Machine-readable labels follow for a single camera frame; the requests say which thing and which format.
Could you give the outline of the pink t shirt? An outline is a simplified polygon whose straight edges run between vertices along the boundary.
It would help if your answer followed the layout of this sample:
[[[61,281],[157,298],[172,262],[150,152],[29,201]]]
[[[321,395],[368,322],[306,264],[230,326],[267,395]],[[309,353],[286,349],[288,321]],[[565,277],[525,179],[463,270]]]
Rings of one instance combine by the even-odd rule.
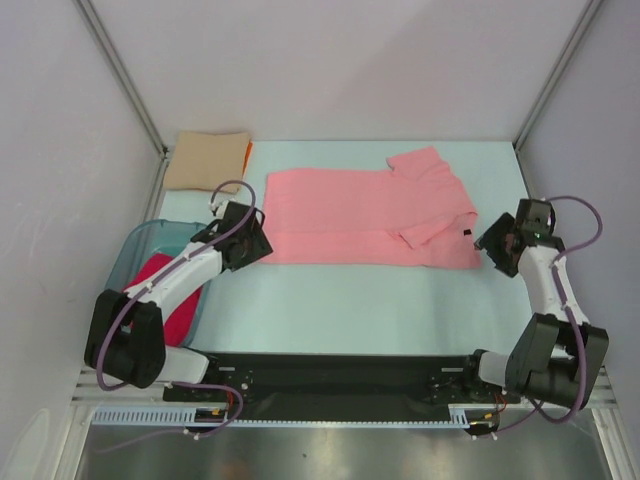
[[[297,168],[267,177],[271,264],[371,264],[477,269],[478,213],[433,147],[383,170]]]

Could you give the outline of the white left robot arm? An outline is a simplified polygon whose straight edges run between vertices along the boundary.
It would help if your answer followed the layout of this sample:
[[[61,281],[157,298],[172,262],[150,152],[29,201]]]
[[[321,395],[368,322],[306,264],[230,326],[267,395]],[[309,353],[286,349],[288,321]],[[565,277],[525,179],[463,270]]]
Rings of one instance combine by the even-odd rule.
[[[197,398],[214,397],[221,376],[210,357],[189,348],[202,291],[217,276],[251,265],[273,251],[257,208],[225,201],[207,225],[174,222],[181,239],[155,251],[128,286],[106,289],[95,302],[84,363],[99,385],[145,389],[185,383]]]

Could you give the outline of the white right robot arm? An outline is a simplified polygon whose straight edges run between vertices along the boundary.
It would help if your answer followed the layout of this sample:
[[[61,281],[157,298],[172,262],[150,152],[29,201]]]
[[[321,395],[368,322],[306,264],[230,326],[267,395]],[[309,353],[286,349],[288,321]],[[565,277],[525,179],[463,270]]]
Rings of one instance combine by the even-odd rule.
[[[572,411],[588,402],[609,337],[576,301],[555,220],[551,203],[523,200],[516,214],[502,214],[475,242],[498,271],[524,280],[532,317],[510,354],[474,353],[476,367],[461,376],[462,391],[473,401],[486,400],[500,386]]]

